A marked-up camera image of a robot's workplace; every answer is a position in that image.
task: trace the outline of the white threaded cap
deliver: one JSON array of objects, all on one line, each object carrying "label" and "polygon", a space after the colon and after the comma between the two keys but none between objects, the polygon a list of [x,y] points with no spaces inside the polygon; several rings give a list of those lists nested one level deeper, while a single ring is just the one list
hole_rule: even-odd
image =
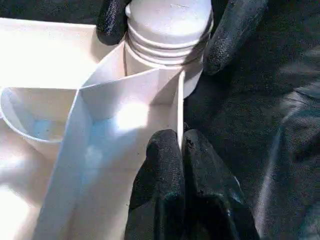
[{"label": "white threaded cap", "polygon": [[213,27],[210,0],[132,0],[125,12],[132,50],[167,66],[202,56]]}]

